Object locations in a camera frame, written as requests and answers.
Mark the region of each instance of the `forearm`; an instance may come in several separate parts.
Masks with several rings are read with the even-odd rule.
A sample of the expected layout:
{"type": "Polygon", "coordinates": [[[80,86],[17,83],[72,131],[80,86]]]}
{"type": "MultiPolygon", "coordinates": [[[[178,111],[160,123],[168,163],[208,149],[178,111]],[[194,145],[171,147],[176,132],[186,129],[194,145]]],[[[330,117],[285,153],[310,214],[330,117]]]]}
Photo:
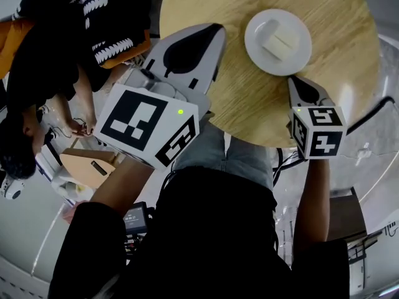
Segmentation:
{"type": "Polygon", "coordinates": [[[79,79],[74,89],[86,116],[95,116],[92,86],[86,72],[78,65],[79,79]]]}
{"type": "Polygon", "coordinates": [[[68,121],[71,121],[72,115],[70,114],[69,104],[65,95],[61,93],[56,94],[50,102],[54,110],[57,111],[60,116],[61,121],[67,125],[68,121]]]}
{"type": "Polygon", "coordinates": [[[318,242],[325,242],[329,224],[330,165],[327,160],[310,160],[304,193],[298,207],[294,256],[318,242]]]}
{"type": "Polygon", "coordinates": [[[153,168],[127,156],[97,189],[90,201],[105,204],[124,216],[153,171],[153,168]]]}

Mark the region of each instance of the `white cube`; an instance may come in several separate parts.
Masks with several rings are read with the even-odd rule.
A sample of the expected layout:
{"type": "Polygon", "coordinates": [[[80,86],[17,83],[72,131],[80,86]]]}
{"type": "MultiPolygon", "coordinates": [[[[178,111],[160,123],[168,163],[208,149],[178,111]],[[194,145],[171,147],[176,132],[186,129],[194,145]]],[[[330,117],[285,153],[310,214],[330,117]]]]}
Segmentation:
{"type": "Polygon", "coordinates": [[[292,137],[305,159],[337,156],[347,134],[340,107],[292,107],[292,137]]]}
{"type": "Polygon", "coordinates": [[[198,106],[115,84],[94,135],[120,152],[164,170],[198,136],[198,106]]]}

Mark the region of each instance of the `person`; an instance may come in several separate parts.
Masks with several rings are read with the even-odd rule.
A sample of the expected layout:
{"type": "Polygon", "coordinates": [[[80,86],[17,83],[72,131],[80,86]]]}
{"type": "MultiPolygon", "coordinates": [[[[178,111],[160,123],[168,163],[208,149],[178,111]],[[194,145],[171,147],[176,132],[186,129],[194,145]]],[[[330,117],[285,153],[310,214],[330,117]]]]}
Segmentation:
{"type": "Polygon", "coordinates": [[[98,64],[85,37],[82,6],[59,9],[59,18],[38,21],[12,61],[7,85],[7,117],[0,124],[0,164],[13,178],[33,175],[44,144],[36,111],[51,100],[61,122],[76,136],[91,135],[95,124],[92,92],[111,87],[128,66],[98,64]],[[68,101],[77,95],[85,128],[72,118],[68,101]]]}
{"type": "Polygon", "coordinates": [[[154,294],[349,297],[347,245],[326,242],[329,162],[309,161],[297,212],[292,270],[274,249],[272,168],[267,149],[210,123],[182,152],[146,236],[126,266],[123,217],[153,169],[126,157],[76,208],[49,298],[154,294]]]}

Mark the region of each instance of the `jeans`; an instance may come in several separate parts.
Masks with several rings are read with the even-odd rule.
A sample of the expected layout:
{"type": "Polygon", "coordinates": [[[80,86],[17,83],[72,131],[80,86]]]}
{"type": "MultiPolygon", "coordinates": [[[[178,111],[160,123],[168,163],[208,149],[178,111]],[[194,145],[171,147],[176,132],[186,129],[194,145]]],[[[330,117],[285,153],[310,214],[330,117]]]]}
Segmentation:
{"type": "Polygon", "coordinates": [[[208,121],[201,121],[197,138],[176,160],[173,170],[202,166],[237,175],[273,190],[272,166],[268,149],[231,137],[225,153],[224,132],[208,121]]]}

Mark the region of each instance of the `black sleeve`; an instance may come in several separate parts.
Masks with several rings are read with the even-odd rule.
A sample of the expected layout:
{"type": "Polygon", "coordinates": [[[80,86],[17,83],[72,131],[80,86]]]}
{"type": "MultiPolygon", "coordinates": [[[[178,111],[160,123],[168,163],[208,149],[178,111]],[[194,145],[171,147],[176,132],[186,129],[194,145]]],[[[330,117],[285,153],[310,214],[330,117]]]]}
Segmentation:
{"type": "Polygon", "coordinates": [[[344,240],[321,242],[299,254],[292,272],[299,293],[311,298],[349,298],[349,258],[344,240]]]}
{"type": "Polygon", "coordinates": [[[126,267],[125,235],[124,221],[112,208],[96,202],[78,206],[48,298],[92,298],[126,267]]]}

